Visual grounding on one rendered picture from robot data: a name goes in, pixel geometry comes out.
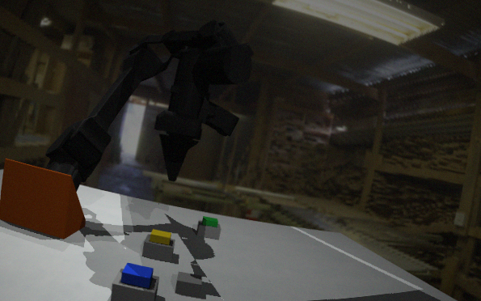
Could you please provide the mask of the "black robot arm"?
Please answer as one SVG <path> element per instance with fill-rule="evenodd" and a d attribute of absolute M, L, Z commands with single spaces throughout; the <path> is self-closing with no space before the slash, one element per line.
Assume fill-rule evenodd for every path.
<path fill-rule="evenodd" d="M 171 56 L 162 60 L 149 44 L 167 47 Z M 251 77 L 252 56 L 248 43 L 239 45 L 222 20 L 212 20 L 199 31 L 175 29 L 164 35 L 149 35 L 129 49 L 123 72 L 95 106 L 87 119 L 66 128 L 46 151 L 50 158 L 45 169 L 71 175 L 77 192 L 95 170 L 112 136 L 110 124 L 140 82 L 153 78 L 168 67 L 173 57 L 179 59 L 175 81 L 210 85 L 245 83 Z M 198 119 L 223 136 L 230 136 L 239 118 L 204 96 Z M 67 154 L 66 154 L 67 153 Z M 71 158 L 72 157 L 72 158 Z M 79 165 L 80 164 L 80 165 Z"/>

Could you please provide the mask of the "yellow button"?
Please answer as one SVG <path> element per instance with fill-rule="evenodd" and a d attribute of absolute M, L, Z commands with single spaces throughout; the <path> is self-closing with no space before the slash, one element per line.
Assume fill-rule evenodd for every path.
<path fill-rule="evenodd" d="M 171 239 L 171 232 L 152 230 L 144 240 L 142 256 L 160 261 L 172 261 L 175 240 Z"/>

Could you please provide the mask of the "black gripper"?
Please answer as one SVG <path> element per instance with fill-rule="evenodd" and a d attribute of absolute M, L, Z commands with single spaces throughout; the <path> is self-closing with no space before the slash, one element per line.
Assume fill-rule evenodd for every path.
<path fill-rule="evenodd" d="M 159 136 L 170 181 L 177 180 L 188 150 L 198 143 L 193 138 L 200 140 L 202 129 L 198 116 L 208 91 L 199 83 L 176 80 L 171 86 L 168 109 L 156 116 L 154 129 L 169 134 Z"/>

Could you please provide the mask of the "green button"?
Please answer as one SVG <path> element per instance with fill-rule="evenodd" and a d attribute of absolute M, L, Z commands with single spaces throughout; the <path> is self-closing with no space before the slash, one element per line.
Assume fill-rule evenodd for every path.
<path fill-rule="evenodd" d="M 198 220 L 197 236 L 219 240 L 221 226 L 217 218 L 203 216 L 203 220 Z"/>

